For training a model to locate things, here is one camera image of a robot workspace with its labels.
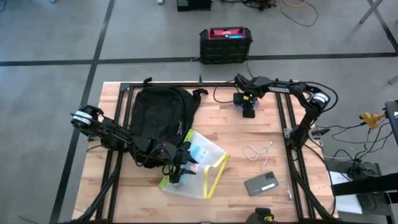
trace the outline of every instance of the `white paper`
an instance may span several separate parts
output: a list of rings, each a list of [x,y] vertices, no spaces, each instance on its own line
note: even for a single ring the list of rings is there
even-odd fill
[[[347,174],[340,174],[339,172],[330,172],[331,181],[333,185],[348,182],[351,180]],[[336,197],[336,209],[340,212],[350,212],[362,214],[362,208],[356,195],[342,195]]]

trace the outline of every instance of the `butcher block tabletop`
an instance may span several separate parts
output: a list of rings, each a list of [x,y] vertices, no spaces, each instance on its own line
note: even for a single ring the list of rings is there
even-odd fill
[[[118,82],[103,85],[98,107],[107,117],[114,117],[119,86]],[[250,161],[244,155],[242,147],[249,145],[258,149],[272,141],[273,145],[269,148],[269,158],[264,172],[272,171],[277,180],[286,181],[292,191],[275,94],[267,93],[263,99],[259,100],[256,117],[249,119],[243,118],[242,112],[237,110],[233,103],[217,103],[213,99],[214,87],[202,88],[207,89],[209,95],[201,97],[193,129],[230,155],[212,198],[201,200],[159,190],[158,185],[163,178],[161,167],[154,169],[137,167],[130,153],[125,153],[113,222],[244,222],[256,207],[270,208],[278,222],[297,221],[295,203],[293,199],[289,199],[284,182],[254,197],[248,195],[244,186],[244,181],[261,174],[266,155],[260,155],[257,161]],[[189,92],[195,89],[197,88],[186,88]],[[139,88],[134,89],[133,104],[138,91],[140,91]],[[234,92],[236,92],[235,88],[219,87],[215,96],[218,101],[231,101]],[[282,101],[288,121],[289,114],[284,97]],[[122,103],[120,125],[123,123],[126,102],[127,92],[124,94]],[[304,109],[294,97],[292,97],[292,104],[297,123],[299,123],[305,114]],[[99,144],[99,141],[93,141],[90,147]],[[321,149],[314,143],[309,141],[307,145],[322,155]],[[331,212],[333,194],[325,166],[311,150],[303,147],[302,152],[310,188],[321,204]],[[247,153],[249,156],[255,156],[252,151]],[[102,147],[97,147],[87,153],[73,218],[78,218],[100,191],[106,155],[107,150]],[[116,162],[116,156],[117,153],[114,152],[111,171]],[[305,217],[308,217],[304,194],[302,191],[300,194],[303,212]],[[104,201],[104,218],[108,213],[110,195],[111,190]]]

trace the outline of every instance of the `table leg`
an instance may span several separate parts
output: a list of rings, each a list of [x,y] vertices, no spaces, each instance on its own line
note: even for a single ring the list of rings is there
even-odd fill
[[[359,21],[360,24],[364,23],[366,21],[366,19],[368,19],[368,17],[373,13],[373,11],[375,9],[377,9],[377,7],[380,5],[380,3],[382,3],[383,0],[377,0],[372,6],[371,8],[365,13],[365,15],[362,17],[362,19]]]

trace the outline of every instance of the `concrete floor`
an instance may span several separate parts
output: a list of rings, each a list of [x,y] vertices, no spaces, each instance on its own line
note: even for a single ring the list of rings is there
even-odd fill
[[[364,0],[309,0],[319,19],[300,27],[278,8],[259,12],[240,4],[216,1],[210,12],[177,12],[175,1],[158,6],[155,0],[116,0],[100,59],[196,57],[198,33],[222,26],[246,26],[254,42],[251,55],[352,54],[394,52],[374,15],[361,26],[369,8]],[[24,60],[93,59],[109,0],[9,1],[0,13],[0,62]],[[385,0],[380,13],[398,38],[398,2]],[[286,13],[311,22],[310,8]],[[69,112],[78,108],[91,65],[0,67],[0,217],[2,223],[48,223],[67,155],[72,127]],[[398,83],[387,81],[398,71],[398,57],[250,61],[254,75],[281,80],[308,80],[334,88],[340,96],[336,108],[317,124],[358,124],[358,115],[380,113],[385,101],[396,100]],[[98,65],[89,104],[96,105],[103,82],[228,80],[246,64],[202,65],[198,62]],[[362,141],[366,128],[347,131],[342,139]],[[330,134],[325,156],[338,149],[352,154],[359,145],[336,142]],[[86,139],[80,138],[60,221],[70,219],[85,160]],[[383,174],[397,172],[398,148],[392,138],[383,150],[366,160],[380,163]],[[340,213],[347,221],[385,222],[384,217]]]

